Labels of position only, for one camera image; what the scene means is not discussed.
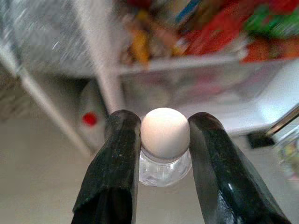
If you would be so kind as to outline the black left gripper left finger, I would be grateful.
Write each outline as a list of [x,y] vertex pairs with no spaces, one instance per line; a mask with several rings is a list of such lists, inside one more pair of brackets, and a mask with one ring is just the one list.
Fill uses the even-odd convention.
[[136,222],[140,126],[140,118],[128,110],[108,117],[104,145],[90,163],[73,207],[73,224]]

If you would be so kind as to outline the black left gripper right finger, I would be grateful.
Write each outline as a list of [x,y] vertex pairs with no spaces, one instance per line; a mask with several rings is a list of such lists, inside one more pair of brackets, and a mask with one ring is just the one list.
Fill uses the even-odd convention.
[[206,224],[288,224],[265,182],[213,115],[188,119],[193,177]]

